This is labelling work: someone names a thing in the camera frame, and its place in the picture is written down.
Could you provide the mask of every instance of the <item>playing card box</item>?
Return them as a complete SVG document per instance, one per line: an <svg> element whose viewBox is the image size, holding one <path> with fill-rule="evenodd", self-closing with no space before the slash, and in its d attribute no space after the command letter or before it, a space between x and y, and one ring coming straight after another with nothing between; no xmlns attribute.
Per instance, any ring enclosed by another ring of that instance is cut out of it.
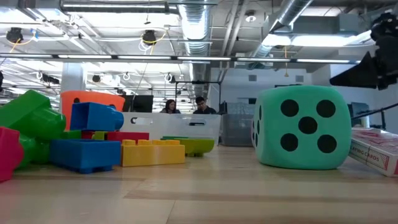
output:
<svg viewBox="0 0 398 224"><path fill-rule="evenodd" d="M398 177L398 135L374 128L353 128L349 156L388 177Z"/></svg>

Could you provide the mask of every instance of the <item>woman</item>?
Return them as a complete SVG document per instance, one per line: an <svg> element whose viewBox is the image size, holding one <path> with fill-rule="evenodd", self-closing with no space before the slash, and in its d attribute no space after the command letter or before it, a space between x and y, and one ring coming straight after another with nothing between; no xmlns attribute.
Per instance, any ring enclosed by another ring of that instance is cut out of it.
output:
<svg viewBox="0 0 398 224"><path fill-rule="evenodd" d="M181 113L179 110L175 109L175 101L174 100L167 100L166 107L162 109L161 113Z"/></svg>

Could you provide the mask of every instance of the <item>dark hair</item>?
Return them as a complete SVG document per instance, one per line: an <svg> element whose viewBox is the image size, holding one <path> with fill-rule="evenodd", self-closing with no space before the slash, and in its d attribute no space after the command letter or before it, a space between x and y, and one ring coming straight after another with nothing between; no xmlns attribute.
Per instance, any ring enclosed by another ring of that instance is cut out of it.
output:
<svg viewBox="0 0 398 224"><path fill-rule="evenodd" d="M170 104L171 104L171 103L174 103L174 104L175 104L175 107L174 107L174 110L173 110L173 113L175 113L175 111L176 111L176 109L177 109L177 104L175 103L174 100L167 100L167 101L166 101L166 112L167 112L167 113L169 112Z"/></svg>
<svg viewBox="0 0 398 224"><path fill-rule="evenodd" d="M202 96L198 96L196 99L195 99L195 102L198 104L198 103L200 103L200 102L202 102L202 101L204 101L205 99L202 97Z"/></svg>

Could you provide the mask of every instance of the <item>orange toy block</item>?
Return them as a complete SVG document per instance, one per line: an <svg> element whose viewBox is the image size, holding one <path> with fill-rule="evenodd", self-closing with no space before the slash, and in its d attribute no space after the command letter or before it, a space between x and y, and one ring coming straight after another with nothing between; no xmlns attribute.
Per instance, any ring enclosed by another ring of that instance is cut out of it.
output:
<svg viewBox="0 0 398 224"><path fill-rule="evenodd" d="M180 141L139 140L135 145L125 140L122 155L123 167L181 164L185 162L185 146Z"/></svg>

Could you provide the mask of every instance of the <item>fluorescent light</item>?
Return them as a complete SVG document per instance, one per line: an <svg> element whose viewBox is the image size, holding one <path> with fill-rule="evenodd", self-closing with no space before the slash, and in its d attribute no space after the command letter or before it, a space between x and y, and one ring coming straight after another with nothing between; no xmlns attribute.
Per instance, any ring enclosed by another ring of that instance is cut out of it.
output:
<svg viewBox="0 0 398 224"><path fill-rule="evenodd" d="M118 56L119 59L136 59L136 60L170 60L171 57L169 56L139 56L139 55L132 55L132 56Z"/></svg>
<svg viewBox="0 0 398 224"><path fill-rule="evenodd" d="M302 47L342 47L351 41L351 37L338 35L298 35L292 45Z"/></svg>
<svg viewBox="0 0 398 224"><path fill-rule="evenodd" d="M350 63L350 60L329 60L329 59L297 59L303 63Z"/></svg>
<svg viewBox="0 0 398 224"><path fill-rule="evenodd" d="M51 55L44 55L44 54L0 54L0 57L6 57L6 58L52 58Z"/></svg>
<svg viewBox="0 0 398 224"><path fill-rule="evenodd" d="M238 58L239 62L290 62L287 58Z"/></svg>
<svg viewBox="0 0 398 224"><path fill-rule="evenodd" d="M159 5L141 5L141 4L64 4L63 7L91 7L91 8L150 8L164 9Z"/></svg>
<svg viewBox="0 0 398 224"><path fill-rule="evenodd" d="M177 57L178 60L217 60L229 61L229 57Z"/></svg>
<svg viewBox="0 0 398 224"><path fill-rule="evenodd" d="M58 55L60 58L112 59L110 55Z"/></svg>

